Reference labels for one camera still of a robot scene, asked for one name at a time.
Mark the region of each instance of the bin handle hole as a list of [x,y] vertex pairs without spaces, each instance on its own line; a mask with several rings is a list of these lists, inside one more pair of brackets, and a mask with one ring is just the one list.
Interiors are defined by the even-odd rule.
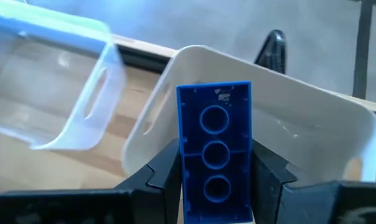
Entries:
[[98,97],[101,94],[102,88],[105,85],[107,76],[108,76],[108,71],[106,68],[103,68],[101,71],[100,77],[96,83],[95,89],[92,95],[90,96],[90,99],[88,100],[87,105],[84,109],[84,112],[83,112],[84,119],[89,118],[93,114],[93,110],[95,108],[96,102],[98,101]]
[[157,120],[157,117],[159,116],[167,99],[169,98],[171,91],[172,91],[171,85],[166,84],[162,87],[162,89],[155,96],[154,103],[148,109],[147,116],[144,119],[144,122],[145,122],[144,135],[152,130],[153,124]]

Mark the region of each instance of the black plastic part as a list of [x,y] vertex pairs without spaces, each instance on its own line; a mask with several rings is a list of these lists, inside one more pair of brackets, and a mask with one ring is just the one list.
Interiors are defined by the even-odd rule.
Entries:
[[283,184],[297,178],[286,169],[288,161],[252,141],[251,209],[256,224],[276,223]]
[[169,57],[132,49],[122,45],[118,45],[118,49],[126,65],[158,74],[163,72],[167,63],[170,61]]
[[376,223],[376,183],[321,183],[254,140],[252,158],[257,224]]
[[181,173],[178,140],[110,190],[0,194],[0,223],[177,223]]
[[286,40],[282,31],[273,30],[268,34],[255,64],[285,74]]

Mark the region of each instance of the lego stud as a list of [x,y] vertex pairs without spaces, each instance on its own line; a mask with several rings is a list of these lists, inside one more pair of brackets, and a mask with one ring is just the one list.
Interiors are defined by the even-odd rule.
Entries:
[[224,175],[211,176],[205,182],[204,195],[211,202],[224,202],[231,195],[231,183]]
[[209,134],[222,133],[229,122],[227,111],[218,105],[208,106],[200,114],[200,126]]
[[202,160],[210,169],[221,169],[230,160],[230,149],[222,141],[210,141],[203,148]]

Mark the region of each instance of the gray floor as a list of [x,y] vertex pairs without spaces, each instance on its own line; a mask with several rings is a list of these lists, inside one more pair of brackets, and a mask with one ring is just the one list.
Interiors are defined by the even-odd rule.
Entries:
[[[348,0],[28,0],[106,22],[114,33],[179,49],[204,44],[253,61],[267,33],[288,40],[288,75],[352,93],[360,4]],[[376,101],[376,7],[367,99]]]

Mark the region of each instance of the metal leg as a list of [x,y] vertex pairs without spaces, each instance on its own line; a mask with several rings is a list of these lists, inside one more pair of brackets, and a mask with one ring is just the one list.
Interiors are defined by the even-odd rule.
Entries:
[[352,96],[365,99],[367,94],[367,73],[370,28],[372,25],[373,0],[364,0],[361,3],[360,19],[358,24],[357,48],[355,52],[354,86]]

